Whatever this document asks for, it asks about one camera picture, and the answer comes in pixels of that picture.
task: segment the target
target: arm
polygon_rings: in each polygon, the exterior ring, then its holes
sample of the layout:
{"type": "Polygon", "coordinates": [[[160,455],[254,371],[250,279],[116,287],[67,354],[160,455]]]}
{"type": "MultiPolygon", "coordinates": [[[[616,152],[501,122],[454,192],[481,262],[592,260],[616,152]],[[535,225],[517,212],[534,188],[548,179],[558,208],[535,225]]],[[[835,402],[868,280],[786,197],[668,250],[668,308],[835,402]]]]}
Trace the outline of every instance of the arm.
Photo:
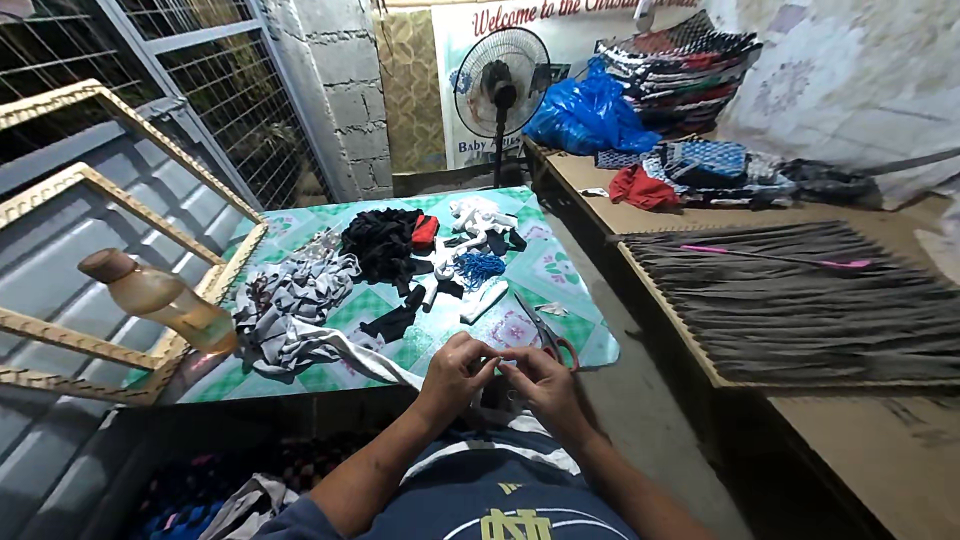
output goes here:
{"type": "Polygon", "coordinates": [[[502,354],[505,360],[516,360],[516,367],[500,364],[500,371],[580,465],[600,497],[637,535],[649,540],[713,538],[589,424],[577,403],[569,370],[540,349],[526,347],[502,354]]]}
{"type": "Polygon", "coordinates": [[[454,334],[430,360],[423,389],[388,428],[310,492],[337,532],[350,538],[370,528],[393,496],[407,467],[493,379],[497,352],[465,331],[454,334]],[[472,376],[468,366],[493,358],[472,376]]]}

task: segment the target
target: floor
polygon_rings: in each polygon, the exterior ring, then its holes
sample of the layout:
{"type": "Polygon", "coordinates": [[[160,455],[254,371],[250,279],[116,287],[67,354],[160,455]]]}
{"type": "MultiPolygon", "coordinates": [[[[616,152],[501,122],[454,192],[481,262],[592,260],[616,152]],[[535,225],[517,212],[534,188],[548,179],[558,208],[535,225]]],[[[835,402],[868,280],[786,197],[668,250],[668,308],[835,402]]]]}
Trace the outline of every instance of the floor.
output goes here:
{"type": "Polygon", "coordinates": [[[653,359],[627,334],[638,330],[634,318],[564,222],[544,213],[620,343],[617,363],[579,375],[601,428],[633,465],[673,492],[718,538],[752,538],[653,359]]]}

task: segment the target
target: person's left hand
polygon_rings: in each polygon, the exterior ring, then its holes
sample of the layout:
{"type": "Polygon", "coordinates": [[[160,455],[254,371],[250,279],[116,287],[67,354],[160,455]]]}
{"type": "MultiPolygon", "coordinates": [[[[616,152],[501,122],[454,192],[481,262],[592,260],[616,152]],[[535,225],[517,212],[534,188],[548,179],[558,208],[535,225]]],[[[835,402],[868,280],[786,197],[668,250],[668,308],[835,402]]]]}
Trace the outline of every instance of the person's left hand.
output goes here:
{"type": "Polygon", "coordinates": [[[493,370],[499,363],[499,354],[490,345],[465,331],[453,334],[430,359],[414,407],[432,425],[445,428],[467,408],[473,394],[493,380],[493,370]],[[472,374],[470,367],[478,365],[483,357],[488,360],[472,374]]]}

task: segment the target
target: pink crochet hook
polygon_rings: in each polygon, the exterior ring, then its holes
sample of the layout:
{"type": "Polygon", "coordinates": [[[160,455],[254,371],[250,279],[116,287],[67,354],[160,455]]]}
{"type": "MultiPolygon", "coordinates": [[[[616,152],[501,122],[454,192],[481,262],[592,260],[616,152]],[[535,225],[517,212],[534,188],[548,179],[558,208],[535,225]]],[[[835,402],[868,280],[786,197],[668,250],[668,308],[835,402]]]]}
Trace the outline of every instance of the pink crochet hook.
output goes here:
{"type": "Polygon", "coordinates": [[[810,260],[807,258],[776,257],[773,255],[761,255],[759,253],[730,251],[730,250],[725,250],[723,248],[709,248],[707,246],[691,246],[689,244],[680,246],[680,248],[685,250],[690,250],[690,251],[699,251],[703,253],[725,253],[728,255],[739,255],[741,257],[772,258],[774,260],[787,260],[790,262],[804,262],[806,264],[819,264],[821,266],[828,266],[830,268],[863,268],[864,266],[868,266],[870,264],[868,260],[852,260],[850,262],[833,262],[832,260],[810,260]]]}

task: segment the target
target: standing fan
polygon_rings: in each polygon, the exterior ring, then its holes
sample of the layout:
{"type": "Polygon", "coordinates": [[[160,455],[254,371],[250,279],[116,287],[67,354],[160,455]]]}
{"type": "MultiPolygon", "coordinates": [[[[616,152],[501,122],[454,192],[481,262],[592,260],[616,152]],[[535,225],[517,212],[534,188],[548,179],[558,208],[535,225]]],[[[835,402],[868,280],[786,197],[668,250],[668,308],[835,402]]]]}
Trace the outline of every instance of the standing fan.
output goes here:
{"type": "Polygon", "coordinates": [[[475,135],[493,138],[493,187],[500,187],[503,137],[533,117],[553,81],[543,41],[525,28],[503,28],[477,41],[457,71],[454,101],[475,135]]]}

